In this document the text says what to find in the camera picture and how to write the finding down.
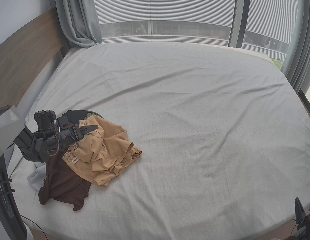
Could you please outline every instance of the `gray curtain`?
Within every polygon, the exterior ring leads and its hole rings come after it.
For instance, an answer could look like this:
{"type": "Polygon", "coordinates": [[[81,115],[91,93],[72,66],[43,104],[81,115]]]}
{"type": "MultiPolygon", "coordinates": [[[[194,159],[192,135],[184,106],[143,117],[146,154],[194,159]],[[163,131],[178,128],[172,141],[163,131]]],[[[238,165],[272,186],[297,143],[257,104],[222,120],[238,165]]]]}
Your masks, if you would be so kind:
{"type": "Polygon", "coordinates": [[[298,0],[294,33],[281,71],[298,92],[310,75],[310,0],[298,0]]]}
{"type": "Polygon", "coordinates": [[[94,0],[56,0],[61,29],[71,44],[89,47],[101,43],[94,0]]]}

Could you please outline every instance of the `fitted sheet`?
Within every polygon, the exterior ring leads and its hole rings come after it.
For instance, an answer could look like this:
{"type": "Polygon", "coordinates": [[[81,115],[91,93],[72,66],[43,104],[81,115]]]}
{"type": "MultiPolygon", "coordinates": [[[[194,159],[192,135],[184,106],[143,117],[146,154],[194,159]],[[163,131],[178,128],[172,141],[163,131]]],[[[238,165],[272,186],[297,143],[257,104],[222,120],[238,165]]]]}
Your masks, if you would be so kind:
{"type": "Polygon", "coordinates": [[[250,239],[291,219],[296,196],[310,203],[310,118],[264,55],[174,42],[74,49],[33,104],[31,131],[49,109],[96,111],[143,150],[73,212],[40,205],[27,181],[36,167],[15,149],[18,209],[57,238],[250,239]]]}

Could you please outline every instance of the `wall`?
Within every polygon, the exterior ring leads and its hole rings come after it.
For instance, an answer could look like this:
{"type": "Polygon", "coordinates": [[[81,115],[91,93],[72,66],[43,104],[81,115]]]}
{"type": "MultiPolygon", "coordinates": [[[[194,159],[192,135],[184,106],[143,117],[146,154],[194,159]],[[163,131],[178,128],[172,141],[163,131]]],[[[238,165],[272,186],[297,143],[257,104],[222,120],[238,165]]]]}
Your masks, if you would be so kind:
{"type": "MultiPolygon", "coordinates": [[[[0,0],[0,44],[22,26],[50,10],[49,0],[0,0]]],[[[0,223],[0,240],[9,239],[0,223]]]]}

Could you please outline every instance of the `headboard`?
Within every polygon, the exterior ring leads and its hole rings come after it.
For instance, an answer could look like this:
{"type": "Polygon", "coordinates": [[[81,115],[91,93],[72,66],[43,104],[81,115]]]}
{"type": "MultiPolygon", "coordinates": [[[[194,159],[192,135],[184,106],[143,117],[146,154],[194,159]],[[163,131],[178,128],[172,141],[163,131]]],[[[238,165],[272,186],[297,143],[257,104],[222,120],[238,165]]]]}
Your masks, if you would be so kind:
{"type": "Polygon", "coordinates": [[[56,7],[4,41],[0,45],[0,107],[17,106],[33,80],[66,44],[56,7]]]}

